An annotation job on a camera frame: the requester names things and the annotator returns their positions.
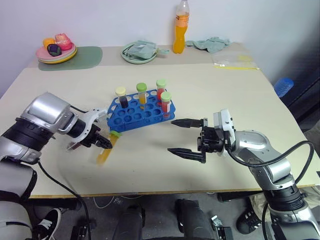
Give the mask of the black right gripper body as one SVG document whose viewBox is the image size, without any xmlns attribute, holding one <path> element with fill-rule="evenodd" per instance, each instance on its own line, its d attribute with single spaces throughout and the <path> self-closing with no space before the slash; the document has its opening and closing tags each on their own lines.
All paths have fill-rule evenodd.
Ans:
<svg viewBox="0 0 320 240">
<path fill-rule="evenodd" d="M 224 148 L 224 142 L 217 135 L 213 127 L 203 126 L 200 136 L 197 138 L 197 150 L 202 156 L 206 153 L 221 153 Z"/>
</svg>

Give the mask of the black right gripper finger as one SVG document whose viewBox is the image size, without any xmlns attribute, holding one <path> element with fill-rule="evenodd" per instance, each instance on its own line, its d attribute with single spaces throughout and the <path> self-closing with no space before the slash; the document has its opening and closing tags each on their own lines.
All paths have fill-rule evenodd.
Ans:
<svg viewBox="0 0 320 240">
<path fill-rule="evenodd" d="M 183 159 L 193 160 L 202 164 L 206 163 L 206 154 L 202 152 L 193 152 L 187 148 L 168 148 L 170 153 Z"/>
<path fill-rule="evenodd" d="M 208 126 L 208 121 L 206 119 L 190 119 L 182 118 L 175 119 L 171 121 L 171 124 L 181 127 L 181 128 L 202 128 Z"/>
</svg>

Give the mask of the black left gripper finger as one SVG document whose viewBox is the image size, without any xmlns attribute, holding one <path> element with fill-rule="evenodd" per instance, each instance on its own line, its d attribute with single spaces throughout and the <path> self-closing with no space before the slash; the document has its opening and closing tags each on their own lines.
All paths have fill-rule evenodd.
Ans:
<svg viewBox="0 0 320 240">
<path fill-rule="evenodd" d="M 111 141 L 100 134 L 96 135 L 95 145 L 97 147 L 100 147 L 103 149 L 112 149 L 113 148 Z"/>
</svg>

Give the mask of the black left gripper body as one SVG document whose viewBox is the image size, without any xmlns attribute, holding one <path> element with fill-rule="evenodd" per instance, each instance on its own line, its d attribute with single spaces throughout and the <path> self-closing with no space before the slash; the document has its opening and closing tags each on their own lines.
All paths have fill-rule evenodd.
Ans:
<svg viewBox="0 0 320 240">
<path fill-rule="evenodd" d="M 93 124 L 91 126 L 91 130 L 86 135 L 86 137 L 80 141 L 80 144 L 87 147 L 87 148 L 90 148 L 92 145 L 96 145 L 98 147 L 101 147 L 101 142 L 100 142 L 100 138 L 99 138 L 100 130 L 101 129 L 98 126 Z"/>
</svg>

